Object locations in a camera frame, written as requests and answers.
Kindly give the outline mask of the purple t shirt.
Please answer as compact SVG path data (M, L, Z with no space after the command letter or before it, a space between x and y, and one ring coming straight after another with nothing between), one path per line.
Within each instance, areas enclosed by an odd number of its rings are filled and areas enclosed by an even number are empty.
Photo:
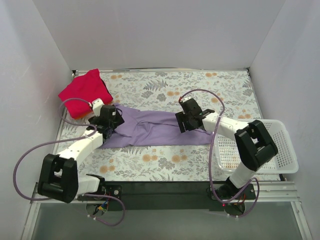
M138 110L121 104L124 123L118 126L102 149L128 146L200 146L211 142L212 134L201 129L181 133L173 112Z

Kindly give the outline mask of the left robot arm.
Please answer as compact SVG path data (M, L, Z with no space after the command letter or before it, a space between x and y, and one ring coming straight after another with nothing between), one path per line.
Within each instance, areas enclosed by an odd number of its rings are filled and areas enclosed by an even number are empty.
M78 165L125 122L122 114L122 110L115 105L103 105L89 119L82 139L55 155L47 154L42 162L37 193L64 203L70 203L84 194L90 194L95 200L103 199L107 193L102 184L105 179L94 174L80 176Z

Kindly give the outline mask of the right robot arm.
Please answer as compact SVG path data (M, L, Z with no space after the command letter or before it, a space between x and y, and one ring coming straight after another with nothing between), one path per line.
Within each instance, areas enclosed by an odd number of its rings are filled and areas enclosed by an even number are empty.
M179 100L182 111L175 114L180 131L202 129L222 135L235 142L240 163L217 190L232 199L245 192L244 186L255 173L278 154L278 148L260 120L238 121L223 117L214 110L202 110L196 100Z

